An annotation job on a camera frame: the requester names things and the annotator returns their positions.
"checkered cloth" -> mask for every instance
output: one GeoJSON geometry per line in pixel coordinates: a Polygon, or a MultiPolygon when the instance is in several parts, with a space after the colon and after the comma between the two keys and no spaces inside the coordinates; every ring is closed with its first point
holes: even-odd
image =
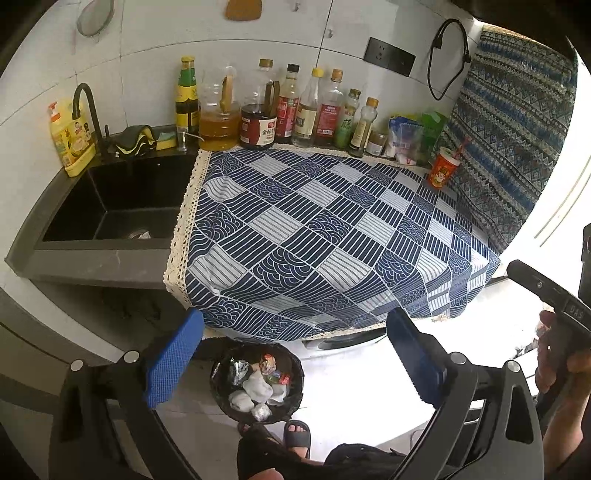
{"type": "Polygon", "coordinates": [[[211,327],[257,342],[459,315],[499,265],[456,194],[418,174],[293,150],[212,154],[186,289],[211,327]]]}

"blue geometric curtain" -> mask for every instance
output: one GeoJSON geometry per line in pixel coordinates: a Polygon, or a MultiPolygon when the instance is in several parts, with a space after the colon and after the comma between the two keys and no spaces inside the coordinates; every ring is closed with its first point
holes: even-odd
{"type": "Polygon", "coordinates": [[[546,186],[573,113],[577,64],[529,38],[485,27],[437,142],[468,136],[453,190],[502,252],[546,186]]]}

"sauce bottle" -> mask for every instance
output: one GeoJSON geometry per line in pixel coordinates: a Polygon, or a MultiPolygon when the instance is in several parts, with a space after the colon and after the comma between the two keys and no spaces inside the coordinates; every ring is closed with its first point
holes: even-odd
{"type": "Polygon", "coordinates": [[[287,75],[279,88],[279,105],[277,106],[277,129],[275,130],[275,141],[277,143],[289,143],[291,131],[297,112],[297,74],[300,66],[290,63],[287,66],[287,75]]]}
{"type": "Polygon", "coordinates": [[[273,60],[260,59],[243,102],[240,145],[250,150],[266,150],[275,142],[279,81],[273,80],[272,68],[273,60]]]}
{"type": "Polygon", "coordinates": [[[351,141],[353,121],[355,120],[357,109],[359,108],[360,96],[361,92],[359,90],[351,88],[351,90],[349,90],[349,96],[345,100],[345,105],[340,110],[335,136],[333,137],[333,145],[340,150],[347,150],[349,142],[351,141]]]}
{"type": "Polygon", "coordinates": [[[314,141],[314,123],[318,110],[318,83],[323,75],[324,70],[312,69],[312,77],[304,93],[300,96],[291,143],[301,148],[311,147],[314,141]]]}
{"type": "Polygon", "coordinates": [[[320,96],[320,106],[314,126],[314,145],[320,147],[332,145],[340,107],[343,105],[343,92],[339,90],[342,81],[343,70],[334,69],[330,85],[320,96]]]}
{"type": "Polygon", "coordinates": [[[349,154],[354,157],[363,157],[365,144],[368,141],[369,133],[371,132],[371,124],[378,116],[378,101],[375,98],[368,97],[365,106],[361,109],[361,118],[353,134],[353,138],[349,143],[349,154]]]}
{"type": "Polygon", "coordinates": [[[182,57],[181,62],[183,65],[178,76],[177,98],[174,105],[177,114],[177,136],[182,132],[197,135],[199,100],[195,80],[195,57],[182,57]]]}

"metal bolt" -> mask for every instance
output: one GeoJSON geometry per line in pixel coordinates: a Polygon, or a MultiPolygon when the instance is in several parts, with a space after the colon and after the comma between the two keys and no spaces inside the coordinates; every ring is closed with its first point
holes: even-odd
{"type": "Polygon", "coordinates": [[[517,373],[519,370],[521,370],[521,367],[519,366],[519,364],[515,360],[509,360],[507,362],[507,368],[515,373],[517,373]]]}
{"type": "Polygon", "coordinates": [[[133,364],[138,361],[139,353],[135,350],[130,350],[123,356],[123,361],[126,364],[133,364]]]}
{"type": "Polygon", "coordinates": [[[452,362],[454,362],[456,365],[463,365],[466,363],[467,358],[464,356],[463,353],[460,352],[452,352],[449,355],[449,358],[452,359],[452,362]]]}
{"type": "Polygon", "coordinates": [[[82,360],[74,360],[71,364],[70,364],[70,370],[72,370],[73,372],[77,372],[78,370],[80,370],[82,367],[84,366],[84,362],[82,360]]]}

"sink drain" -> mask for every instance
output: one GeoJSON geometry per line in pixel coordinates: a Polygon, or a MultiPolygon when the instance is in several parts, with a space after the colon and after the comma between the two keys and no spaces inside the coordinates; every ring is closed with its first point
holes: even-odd
{"type": "Polygon", "coordinates": [[[148,238],[152,238],[150,236],[150,231],[147,228],[140,228],[138,230],[134,230],[133,232],[131,232],[128,236],[128,239],[130,240],[136,240],[136,239],[148,239],[148,238]]]}

